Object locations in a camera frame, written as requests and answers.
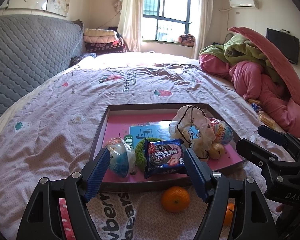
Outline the orange tangerine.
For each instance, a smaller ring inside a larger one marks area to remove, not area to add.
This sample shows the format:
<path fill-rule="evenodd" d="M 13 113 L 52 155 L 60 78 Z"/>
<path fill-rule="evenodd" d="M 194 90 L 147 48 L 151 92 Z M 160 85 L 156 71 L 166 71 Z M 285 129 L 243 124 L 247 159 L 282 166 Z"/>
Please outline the orange tangerine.
<path fill-rule="evenodd" d="M 188 208 L 190 204 L 188 191 L 179 186 L 173 186 L 164 191 L 161 196 L 161 206 L 167 211 L 178 213 Z"/>
<path fill-rule="evenodd" d="M 223 226 L 231 226 L 234 210 L 235 210 L 234 203 L 229 203 L 226 208 L 226 214 L 224 217 Z"/>

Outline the cream walnut ball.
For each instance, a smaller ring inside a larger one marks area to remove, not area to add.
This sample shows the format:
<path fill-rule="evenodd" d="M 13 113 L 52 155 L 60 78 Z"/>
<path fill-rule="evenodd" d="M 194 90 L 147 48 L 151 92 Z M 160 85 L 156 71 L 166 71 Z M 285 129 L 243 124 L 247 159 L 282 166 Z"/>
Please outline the cream walnut ball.
<path fill-rule="evenodd" d="M 223 155 L 225 155 L 225 148 L 221 143 L 214 143 L 211 145 L 208 154 L 209 158 L 219 160 Z"/>

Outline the blue oreo cookie packet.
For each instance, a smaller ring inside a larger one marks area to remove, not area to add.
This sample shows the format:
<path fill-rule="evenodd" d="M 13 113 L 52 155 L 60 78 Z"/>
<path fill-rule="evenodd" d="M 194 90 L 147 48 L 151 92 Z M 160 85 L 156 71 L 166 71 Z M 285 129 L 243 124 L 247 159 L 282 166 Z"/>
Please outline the blue oreo cookie packet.
<path fill-rule="evenodd" d="M 182 139 L 144 142 L 144 178 L 156 174 L 186 174 Z"/>

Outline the pink quilt pile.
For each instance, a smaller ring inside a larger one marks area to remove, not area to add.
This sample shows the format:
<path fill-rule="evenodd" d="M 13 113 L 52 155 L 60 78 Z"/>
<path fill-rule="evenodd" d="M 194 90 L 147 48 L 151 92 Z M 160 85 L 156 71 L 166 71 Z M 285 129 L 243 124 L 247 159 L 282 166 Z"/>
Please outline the pink quilt pile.
<path fill-rule="evenodd" d="M 230 81 L 243 97 L 260 100 L 262 109 L 284 131 L 300 138 L 300 79 L 286 57 L 260 33 L 246 27 L 232 27 L 230 31 L 253 42 L 269 59 L 283 84 L 274 83 L 258 63 L 241 61 L 234 66 L 212 55 L 199 53 L 203 71 Z"/>

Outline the blue candy wrapper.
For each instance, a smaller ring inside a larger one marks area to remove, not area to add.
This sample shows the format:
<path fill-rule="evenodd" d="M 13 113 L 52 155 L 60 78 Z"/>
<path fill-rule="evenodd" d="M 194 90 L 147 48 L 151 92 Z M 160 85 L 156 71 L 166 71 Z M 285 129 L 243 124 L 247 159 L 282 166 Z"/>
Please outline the blue candy wrapper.
<path fill-rule="evenodd" d="M 253 110 L 254 110 L 256 113 L 259 113 L 259 112 L 263 111 L 263 109 L 261 108 L 261 106 L 259 106 L 258 104 L 252 103 L 252 104 L 251 104 L 251 107 L 253 108 Z"/>

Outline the orange biscuit snack packet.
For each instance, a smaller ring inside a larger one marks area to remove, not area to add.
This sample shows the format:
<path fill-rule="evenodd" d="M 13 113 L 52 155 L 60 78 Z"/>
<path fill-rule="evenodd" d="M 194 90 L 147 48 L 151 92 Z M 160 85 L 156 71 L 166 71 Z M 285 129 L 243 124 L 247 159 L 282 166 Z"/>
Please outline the orange biscuit snack packet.
<path fill-rule="evenodd" d="M 262 102 L 260 100 L 249 99 L 248 102 L 249 103 L 254 103 L 254 104 L 258 105 L 258 106 L 262 105 Z"/>

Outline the pink floral bed sheet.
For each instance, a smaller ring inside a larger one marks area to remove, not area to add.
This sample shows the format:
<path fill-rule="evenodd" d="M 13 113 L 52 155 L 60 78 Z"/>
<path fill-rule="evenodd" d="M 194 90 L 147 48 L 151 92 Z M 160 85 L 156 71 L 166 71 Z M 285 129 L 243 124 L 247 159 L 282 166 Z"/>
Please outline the pink floral bed sheet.
<path fill-rule="evenodd" d="M 37 182 L 83 168 L 109 105 L 207 103 L 242 138 L 279 159 L 290 155 L 260 137 L 257 114 L 231 83 L 195 60 L 155 53 L 85 59 L 24 96 L 0 117 L 0 231 L 15 239 Z"/>

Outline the blue white toy egg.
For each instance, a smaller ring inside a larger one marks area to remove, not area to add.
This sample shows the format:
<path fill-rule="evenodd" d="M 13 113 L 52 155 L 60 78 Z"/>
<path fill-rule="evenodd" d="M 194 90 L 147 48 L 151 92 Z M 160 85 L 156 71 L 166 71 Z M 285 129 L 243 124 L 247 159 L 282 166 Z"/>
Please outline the blue white toy egg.
<path fill-rule="evenodd" d="M 110 139 L 105 148 L 110 152 L 109 168 L 114 174 L 121 178 L 136 174 L 135 151 L 121 137 Z"/>

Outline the folded cloth on sill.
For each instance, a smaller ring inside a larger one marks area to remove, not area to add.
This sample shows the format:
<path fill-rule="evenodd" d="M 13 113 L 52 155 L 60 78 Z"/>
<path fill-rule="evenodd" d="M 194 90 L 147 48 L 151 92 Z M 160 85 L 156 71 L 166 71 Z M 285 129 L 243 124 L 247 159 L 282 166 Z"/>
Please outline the folded cloth on sill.
<path fill-rule="evenodd" d="M 191 34 L 184 34 L 178 37 L 178 43 L 184 46 L 193 47 L 195 44 L 195 38 Z"/>

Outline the white air conditioner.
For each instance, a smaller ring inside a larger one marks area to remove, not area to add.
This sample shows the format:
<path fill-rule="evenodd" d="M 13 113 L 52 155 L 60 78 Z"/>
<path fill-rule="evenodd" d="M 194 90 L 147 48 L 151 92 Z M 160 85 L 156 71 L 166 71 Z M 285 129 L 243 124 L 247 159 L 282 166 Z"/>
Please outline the white air conditioner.
<path fill-rule="evenodd" d="M 258 0 L 229 0 L 232 8 L 256 8 L 259 9 Z"/>

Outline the dark pillow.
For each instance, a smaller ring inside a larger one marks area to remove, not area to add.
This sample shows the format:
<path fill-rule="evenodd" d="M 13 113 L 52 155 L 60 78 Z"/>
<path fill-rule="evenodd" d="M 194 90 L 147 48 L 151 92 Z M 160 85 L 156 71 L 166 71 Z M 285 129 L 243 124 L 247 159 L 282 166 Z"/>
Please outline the dark pillow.
<path fill-rule="evenodd" d="M 71 58 L 70 64 L 68 65 L 68 67 L 70 68 L 70 67 L 75 66 L 81 60 L 83 60 L 87 57 L 91 57 L 91 58 L 95 59 L 97 57 L 97 54 L 96 53 L 83 53 L 83 54 L 80 54 L 78 56 L 74 56 L 74 57 Z"/>

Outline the grey quilted headboard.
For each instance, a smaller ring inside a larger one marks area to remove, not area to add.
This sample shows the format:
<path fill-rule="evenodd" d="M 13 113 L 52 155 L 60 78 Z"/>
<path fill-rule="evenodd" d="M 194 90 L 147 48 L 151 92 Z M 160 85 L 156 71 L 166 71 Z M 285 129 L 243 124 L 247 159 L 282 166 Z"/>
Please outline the grey quilted headboard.
<path fill-rule="evenodd" d="M 81 20 L 0 16 L 0 117 L 85 51 L 83 33 Z"/>

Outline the right cream curtain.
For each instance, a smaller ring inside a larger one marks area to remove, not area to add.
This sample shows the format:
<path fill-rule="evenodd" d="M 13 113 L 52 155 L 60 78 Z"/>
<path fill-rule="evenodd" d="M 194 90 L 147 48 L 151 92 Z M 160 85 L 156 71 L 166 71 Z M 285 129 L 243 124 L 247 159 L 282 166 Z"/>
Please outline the right cream curtain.
<path fill-rule="evenodd" d="M 195 23 L 195 43 L 192 58 L 198 59 L 200 50 L 205 47 L 205 40 L 210 29 L 214 0 L 198 0 L 198 10 Z"/>

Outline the cream curtain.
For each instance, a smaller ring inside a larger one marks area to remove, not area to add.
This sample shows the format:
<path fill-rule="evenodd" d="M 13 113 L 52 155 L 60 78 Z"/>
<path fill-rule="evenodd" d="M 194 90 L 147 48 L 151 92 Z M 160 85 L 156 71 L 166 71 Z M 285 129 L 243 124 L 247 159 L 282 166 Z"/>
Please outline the cream curtain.
<path fill-rule="evenodd" d="M 129 51 L 140 52 L 143 0 L 117 0 L 113 6 L 120 14 L 118 32 L 122 35 L 127 48 Z"/>
<path fill-rule="evenodd" d="M 198 10 L 195 23 L 195 43 L 192 58 L 198 59 L 200 50 L 205 47 L 205 40 L 210 29 L 214 0 L 198 0 Z"/>

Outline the stack of folded blankets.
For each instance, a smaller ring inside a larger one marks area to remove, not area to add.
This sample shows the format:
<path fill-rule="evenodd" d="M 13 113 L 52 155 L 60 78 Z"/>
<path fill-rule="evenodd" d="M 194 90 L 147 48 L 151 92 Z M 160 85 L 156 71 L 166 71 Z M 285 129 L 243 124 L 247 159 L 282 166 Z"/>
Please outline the stack of folded blankets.
<path fill-rule="evenodd" d="M 122 36 L 112 29 L 86 28 L 83 39 L 88 53 L 103 55 L 128 51 Z"/>

